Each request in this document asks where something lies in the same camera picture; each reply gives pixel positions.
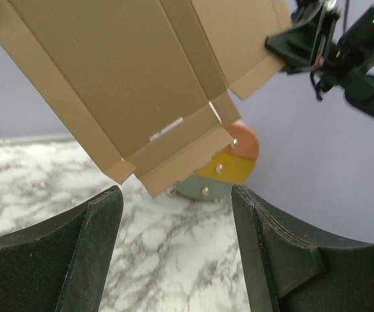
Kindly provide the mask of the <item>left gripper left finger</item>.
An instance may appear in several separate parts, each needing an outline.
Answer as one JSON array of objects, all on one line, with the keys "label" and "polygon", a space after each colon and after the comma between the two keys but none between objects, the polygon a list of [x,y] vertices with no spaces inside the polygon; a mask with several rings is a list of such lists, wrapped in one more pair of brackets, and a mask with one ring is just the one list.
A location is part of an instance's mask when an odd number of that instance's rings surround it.
[{"label": "left gripper left finger", "polygon": [[1,236],[0,311],[98,311],[122,214],[113,186]]}]

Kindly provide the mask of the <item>brown cardboard box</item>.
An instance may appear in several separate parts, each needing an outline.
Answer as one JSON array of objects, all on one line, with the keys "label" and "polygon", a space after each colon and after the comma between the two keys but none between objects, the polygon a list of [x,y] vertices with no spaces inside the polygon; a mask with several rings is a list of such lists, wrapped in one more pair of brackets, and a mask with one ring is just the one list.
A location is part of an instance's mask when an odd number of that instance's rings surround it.
[{"label": "brown cardboard box", "polygon": [[286,1],[0,1],[0,45],[99,169],[157,196],[231,143]]}]

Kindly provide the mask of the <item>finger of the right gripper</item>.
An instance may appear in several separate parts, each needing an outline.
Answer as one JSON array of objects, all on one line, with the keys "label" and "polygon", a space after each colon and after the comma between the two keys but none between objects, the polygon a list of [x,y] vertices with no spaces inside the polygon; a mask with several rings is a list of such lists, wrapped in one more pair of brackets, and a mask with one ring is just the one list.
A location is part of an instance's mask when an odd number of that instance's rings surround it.
[{"label": "finger of the right gripper", "polygon": [[301,31],[283,31],[267,36],[265,47],[284,62],[281,72],[299,73],[307,67],[307,42]]}]

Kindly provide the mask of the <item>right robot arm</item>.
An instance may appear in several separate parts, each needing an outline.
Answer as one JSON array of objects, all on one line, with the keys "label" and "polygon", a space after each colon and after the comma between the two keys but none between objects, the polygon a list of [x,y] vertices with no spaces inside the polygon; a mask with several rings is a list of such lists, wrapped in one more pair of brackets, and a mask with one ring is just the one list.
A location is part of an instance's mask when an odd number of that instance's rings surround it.
[{"label": "right robot arm", "polygon": [[334,42],[336,23],[346,17],[335,1],[298,1],[292,26],[268,36],[265,47],[285,62],[288,75],[310,74],[317,100],[339,86],[348,104],[374,117],[374,5]]}]

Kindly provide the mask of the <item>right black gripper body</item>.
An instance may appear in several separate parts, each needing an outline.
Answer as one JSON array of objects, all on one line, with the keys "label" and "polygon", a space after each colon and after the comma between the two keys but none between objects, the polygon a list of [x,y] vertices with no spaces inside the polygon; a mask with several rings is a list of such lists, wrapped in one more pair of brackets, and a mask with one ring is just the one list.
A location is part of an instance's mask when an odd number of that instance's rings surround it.
[{"label": "right black gripper body", "polygon": [[336,22],[340,18],[340,11],[336,7],[336,1],[296,1],[297,9],[292,13],[293,26],[299,30],[309,29],[314,34],[309,65],[295,67],[291,74],[303,72],[315,72],[319,70],[329,54],[332,35]]}]

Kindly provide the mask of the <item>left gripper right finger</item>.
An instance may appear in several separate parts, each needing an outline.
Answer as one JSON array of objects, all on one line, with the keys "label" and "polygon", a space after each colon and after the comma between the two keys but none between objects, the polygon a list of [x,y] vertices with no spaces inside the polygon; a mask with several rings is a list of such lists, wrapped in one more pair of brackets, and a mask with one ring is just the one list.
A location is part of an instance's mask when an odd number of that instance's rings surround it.
[{"label": "left gripper right finger", "polygon": [[231,200],[251,311],[374,311],[374,244],[307,224],[247,187]]}]

